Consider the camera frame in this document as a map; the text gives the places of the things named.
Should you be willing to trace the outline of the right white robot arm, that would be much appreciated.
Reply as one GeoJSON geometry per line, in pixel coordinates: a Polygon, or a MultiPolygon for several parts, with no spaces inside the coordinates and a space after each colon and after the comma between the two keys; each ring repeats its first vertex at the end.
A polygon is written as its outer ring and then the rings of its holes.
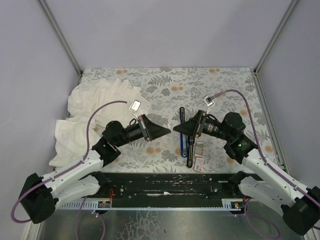
{"type": "Polygon", "coordinates": [[[277,212],[296,234],[305,235],[320,220],[319,187],[307,187],[269,160],[245,135],[245,128],[239,113],[229,112],[218,121],[213,115],[199,110],[193,118],[173,130],[189,137],[205,134],[224,140],[227,155],[263,180],[263,183],[257,183],[246,173],[238,172],[240,192],[277,212]]]}

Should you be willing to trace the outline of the red white staple box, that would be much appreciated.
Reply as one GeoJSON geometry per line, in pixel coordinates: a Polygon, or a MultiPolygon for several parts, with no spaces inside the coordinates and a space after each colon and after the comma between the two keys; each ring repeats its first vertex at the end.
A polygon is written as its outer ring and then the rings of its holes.
{"type": "Polygon", "coordinates": [[[197,157],[194,163],[193,170],[201,173],[203,171],[204,163],[205,161],[203,158],[197,157]]]}

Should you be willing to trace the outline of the blue stapler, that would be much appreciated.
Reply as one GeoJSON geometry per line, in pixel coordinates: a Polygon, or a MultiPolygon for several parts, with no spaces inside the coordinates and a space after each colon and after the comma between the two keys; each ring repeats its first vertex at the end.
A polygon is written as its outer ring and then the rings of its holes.
{"type": "MultiPolygon", "coordinates": [[[[179,121],[181,124],[186,121],[184,107],[179,108],[179,121]]],[[[189,155],[188,137],[183,133],[180,133],[180,155],[182,158],[187,158],[189,155]]]]}

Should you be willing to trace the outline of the black stapler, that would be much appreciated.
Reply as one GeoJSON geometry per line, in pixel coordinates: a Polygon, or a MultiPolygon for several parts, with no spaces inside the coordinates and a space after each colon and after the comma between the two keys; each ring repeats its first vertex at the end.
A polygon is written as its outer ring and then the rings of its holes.
{"type": "Polygon", "coordinates": [[[194,143],[195,138],[192,136],[187,137],[188,140],[188,156],[187,156],[187,167],[191,168],[193,166],[193,155],[194,155],[194,143]]]}

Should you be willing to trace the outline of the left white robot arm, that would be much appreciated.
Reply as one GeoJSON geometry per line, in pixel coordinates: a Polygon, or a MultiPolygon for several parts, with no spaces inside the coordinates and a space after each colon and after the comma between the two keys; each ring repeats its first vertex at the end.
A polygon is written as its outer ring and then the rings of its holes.
{"type": "Polygon", "coordinates": [[[28,215],[28,221],[39,224],[68,202],[96,194],[108,180],[101,169],[117,159],[119,147],[139,139],[149,142],[171,133],[140,115],[133,124],[123,127],[119,121],[109,122],[102,137],[83,157],[51,173],[29,175],[20,192],[18,203],[28,215]]]}

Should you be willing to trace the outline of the metal staple strip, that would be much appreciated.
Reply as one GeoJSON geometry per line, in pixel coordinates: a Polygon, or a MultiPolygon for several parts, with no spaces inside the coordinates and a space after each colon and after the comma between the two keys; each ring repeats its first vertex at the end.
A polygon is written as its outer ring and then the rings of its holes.
{"type": "Polygon", "coordinates": [[[194,155],[195,156],[202,156],[204,152],[204,143],[203,142],[196,142],[194,145],[194,155]]]}

